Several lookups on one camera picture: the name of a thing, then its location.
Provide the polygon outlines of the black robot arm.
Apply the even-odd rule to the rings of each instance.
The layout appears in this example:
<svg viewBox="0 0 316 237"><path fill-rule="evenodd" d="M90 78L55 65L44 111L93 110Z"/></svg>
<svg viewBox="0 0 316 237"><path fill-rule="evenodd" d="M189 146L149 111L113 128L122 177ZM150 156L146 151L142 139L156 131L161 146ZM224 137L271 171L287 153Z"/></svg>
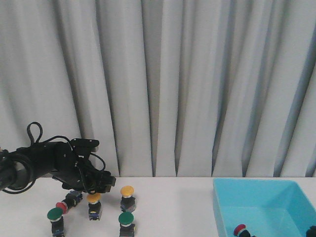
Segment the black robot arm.
<svg viewBox="0 0 316 237"><path fill-rule="evenodd" d="M316 237L316 226L311 226L306 231L306 237Z"/></svg>
<svg viewBox="0 0 316 237"><path fill-rule="evenodd" d="M13 152L0 153L0 189L9 194L28 190L47 174L62 183L65 190L86 193L108 193L116 178L110 172L96 169L89 157L99 141L73 139L66 142L40 142Z"/></svg>

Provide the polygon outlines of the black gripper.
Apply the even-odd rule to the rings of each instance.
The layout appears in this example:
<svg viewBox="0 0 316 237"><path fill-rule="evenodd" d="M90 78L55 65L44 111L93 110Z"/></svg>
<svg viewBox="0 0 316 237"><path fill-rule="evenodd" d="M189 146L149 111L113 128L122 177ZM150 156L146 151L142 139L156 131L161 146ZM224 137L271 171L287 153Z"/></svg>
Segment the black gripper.
<svg viewBox="0 0 316 237"><path fill-rule="evenodd" d="M65 190L85 193L108 193L116 184L109 171L98 170L86 159L65 161L53 170L53 179L62 183Z"/></svg>

